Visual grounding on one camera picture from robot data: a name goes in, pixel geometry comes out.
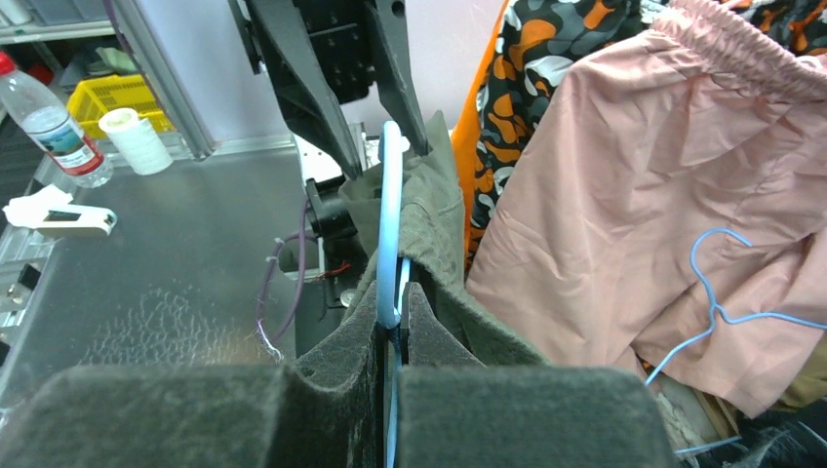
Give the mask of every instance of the plastic water bottle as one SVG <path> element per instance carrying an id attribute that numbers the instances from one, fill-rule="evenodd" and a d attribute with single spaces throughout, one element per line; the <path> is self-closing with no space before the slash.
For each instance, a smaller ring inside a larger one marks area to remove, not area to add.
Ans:
<path id="1" fill-rule="evenodd" d="M 112 163 L 98 151 L 49 88 L 0 52 L 0 100 L 24 132 L 81 187 L 104 185 Z"/>

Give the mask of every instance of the light blue wire hanger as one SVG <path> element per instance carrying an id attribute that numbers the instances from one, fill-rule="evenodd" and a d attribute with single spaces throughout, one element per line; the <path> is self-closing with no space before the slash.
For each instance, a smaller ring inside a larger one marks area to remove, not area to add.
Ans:
<path id="1" fill-rule="evenodd" d="M 411 276 L 411 260 L 399 258 L 399 226 L 402 209 L 402 132 L 396 122 L 382 126 L 379 140 L 379 160 L 382 162 L 382 194 L 379 211 L 379 245 L 376 261 L 376 320 L 391 331 L 394 352 L 394 371 L 391 372 L 390 409 L 386 440 L 385 466 L 393 468 L 399 420 L 398 374 L 402 368 L 402 349 L 399 341 L 399 323 L 402 320 L 402 293 Z"/>
<path id="2" fill-rule="evenodd" d="M 791 317 L 789 315 L 780 314 L 778 312 L 760 312 L 760 313 L 757 313 L 757 314 L 747 315 L 747 316 L 741 317 L 739 319 L 731 318 L 729 316 L 729 314 L 727 313 L 727 309 L 725 309 L 723 305 L 718 303 L 718 298 L 715 295 L 715 289 L 712 287 L 712 283 L 710 283 L 710 281 L 706 277 L 706 275 L 704 275 L 700 271 L 700 268 L 698 268 L 697 261 L 696 261 L 697 251 L 700 248 L 700 245 L 703 243 L 704 240 L 706 240 L 706 238 L 708 238 L 709 236 L 715 235 L 715 234 L 729 234 L 730 236 L 734 237 L 738 242 L 740 242 L 744 246 L 752 247 L 752 244 L 748 240 L 746 240 L 743 236 L 741 236 L 740 234 L 738 234 L 738 233 L 736 233 L 736 232 L 734 232 L 730 229 L 725 229 L 723 227 L 722 228 L 716 228 L 716 229 L 710 229 L 710 230 L 704 232 L 703 234 L 701 234 L 700 237 L 698 237 L 697 240 L 695 240 L 695 243 L 692 245 L 692 249 L 689 252 L 689 265 L 692 267 L 692 271 L 694 271 L 695 276 L 697 276 L 698 279 L 700 280 L 700 282 L 703 284 L 703 288 L 704 288 L 704 290 L 706 290 L 706 295 L 709 298 L 709 328 L 706 331 L 704 331 L 704 332 L 702 332 L 702 333 L 700 333 L 696 336 L 693 336 L 692 338 L 689 338 L 686 341 L 684 341 L 683 343 L 679 344 L 678 346 L 675 346 L 674 348 L 672 348 L 672 350 L 669 351 L 669 353 L 666 355 L 666 357 L 663 358 L 663 361 L 661 361 L 661 363 L 658 364 L 657 367 L 654 368 L 654 370 L 651 372 L 649 377 L 646 379 L 646 385 L 647 386 L 649 386 L 652 382 L 654 382 L 655 378 L 661 373 L 661 371 L 663 371 L 663 368 L 666 367 L 666 365 L 669 363 L 669 361 L 671 361 L 672 358 L 674 358 L 676 354 L 678 354 L 684 348 L 686 348 L 686 347 L 700 341 L 701 339 L 709 336 L 710 334 L 712 334 L 712 332 L 715 331 L 715 327 L 717 325 L 716 324 L 717 321 L 715 320 L 716 311 L 719 314 L 721 314 L 721 318 L 724 320 L 724 322 L 727 323 L 727 324 L 730 324 L 730 325 L 743 324 L 744 322 L 749 322 L 751 320 L 756 320 L 756 319 L 770 319 L 770 318 L 772 318 L 772 319 L 783 320 L 783 321 L 786 321 L 786 322 L 791 322 L 791 323 L 802 325 L 802 326 L 805 326 L 805 327 L 812 327 L 812 328 L 815 328 L 815 329 L 827 330 L 827 325 L 825 325 L 825 324 L 818 324 L 818 323 L 815 323 L 815 322 L 802 320 L 802 319 L 799 319 L 797 317 Z M 717 447 L 723 447 L 727 444 L 737 442 L 740 439 L 741 439 L 740 436 L 730 437 L 730 438 L 724 439 L 722 441 L 713 442 L 711 444 L 705 444 L 705 445 L 699 446 L 699 447 L 684 448 L 684 449 L 681 449 L 681 450 L 677 450 L 675 452 L 675 454 L 684 455 L 684 454 L 689 454 L 689 453 L 706 451 L 708 449 L 715 449 Z"/>

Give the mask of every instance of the metal table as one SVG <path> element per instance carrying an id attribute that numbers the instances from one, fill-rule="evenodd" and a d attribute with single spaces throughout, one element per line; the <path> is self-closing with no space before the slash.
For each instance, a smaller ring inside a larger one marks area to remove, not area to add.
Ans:
<path id="1" fill-rule="evenodd" d="M 295 147 L 177 161 L 142 177 L 118 168 L 75 202 L 119 216 L 108 238 L 59 240 L 0 373 L 0 408 L 77 365 L 273 363 L 255 335 L 256 295 L 277 236 L 298 229 Z M 276 274 L 266 325 L 274 332 L 295 283 Z M 325 315 L 318 284 L 299 314 Z M 278 343 L 295 355 L 292 330 Z"/>

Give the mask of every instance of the blue plastic hanger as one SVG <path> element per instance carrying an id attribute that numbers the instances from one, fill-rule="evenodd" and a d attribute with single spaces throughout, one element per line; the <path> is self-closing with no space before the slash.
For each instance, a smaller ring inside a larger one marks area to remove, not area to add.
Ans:
<path id="1" fill-rule="evenodd" d="M 402 368 L 399 323 L 402 320 L 402 293 L 411 276 L 411 260 L 399 257 L 399 225 L 402 209 L 402 133 L 396 122 L 382 126 L 379 160 L 382 162 L 382 194 L 379 212 L 379 246 L 376 265 L 377 321 L 387 330 L 393 345 L 394 371 L 391 372 L 390 409 L 388 411 L 387 458 L 385 466 L 393 468 L 399 420 L 397 375 Z"/>

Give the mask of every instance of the red bottle cap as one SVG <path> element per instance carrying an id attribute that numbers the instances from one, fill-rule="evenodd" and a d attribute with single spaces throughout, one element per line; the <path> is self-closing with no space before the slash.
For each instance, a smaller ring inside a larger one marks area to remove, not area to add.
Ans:
<path id="1" fill-rule="evenodd" d="M 18 67 L 12 61 L 12 58 L 6 55 L 5 52 L 0 52 L 0 76 L 8 75 L 17 69 Z"/>

